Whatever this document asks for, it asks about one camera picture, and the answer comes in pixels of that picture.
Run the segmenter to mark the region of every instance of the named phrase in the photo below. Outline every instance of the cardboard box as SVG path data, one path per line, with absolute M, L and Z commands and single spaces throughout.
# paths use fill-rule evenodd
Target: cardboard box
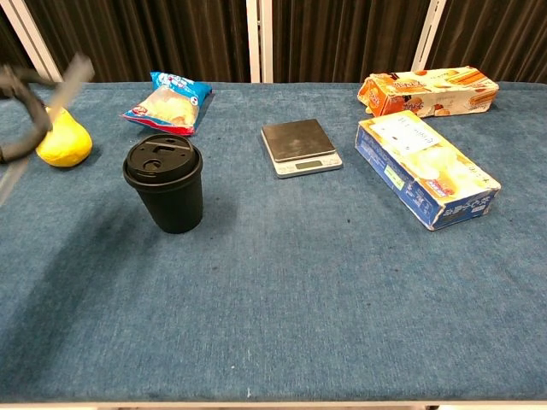
M 483 113 L 499 86 L 473 67 L 371 74 L 357 94 L 375 117 L 410 110 L 419 117 Z
M 430 231 L 486 214 L 501 190 L 408 110 L 359 122 L 356 149 Z

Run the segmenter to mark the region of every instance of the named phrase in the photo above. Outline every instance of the blue snack bag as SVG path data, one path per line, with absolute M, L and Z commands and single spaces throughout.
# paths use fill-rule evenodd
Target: blue snack bag
M 172 134 L 193 134 L 199 109 L 212 91 L 210 85 L 169 73 L 152 72 L 150 76 L 154 91 L 122 116 Z

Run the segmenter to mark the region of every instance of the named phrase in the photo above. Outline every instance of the yellow pear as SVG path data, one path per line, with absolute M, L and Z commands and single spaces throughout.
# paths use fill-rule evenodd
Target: yellow pear
M 53 167 L 73 167 L 87 158 L 92 146 L 89 132 L 62 108 L 36 153 Z

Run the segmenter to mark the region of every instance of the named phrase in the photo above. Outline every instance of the white pole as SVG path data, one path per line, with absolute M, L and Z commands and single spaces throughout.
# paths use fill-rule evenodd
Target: white pole
M 61 81 L 61 74 L 51 58 L 50 51 L 34 23 L 25 0 L 0 0 L 0 4 L 36 71 L 46 79 Z
M 421 29 L 420 42 L 414 55 L 412 71 L 423 70 L 426 67 L 427 58 L 429 57 L 445 4 L 446 0 L 429 1 L 429 9 L 427 9 L 424 26 Z
M 250 82 L 260 83 L 257 0 L 247 0 L 247 34 L 249 36 Z
M 260 40 L 262 45 L 262 82 L 274 82 L 274 24 L 272 0 L 260 0 Z

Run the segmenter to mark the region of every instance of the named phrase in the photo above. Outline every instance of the digital scale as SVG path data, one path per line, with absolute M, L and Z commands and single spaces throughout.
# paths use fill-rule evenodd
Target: digital scale
M 279 178 L 342 167 L 342 160 L 317 120 L 263 126 L 261 133 Z

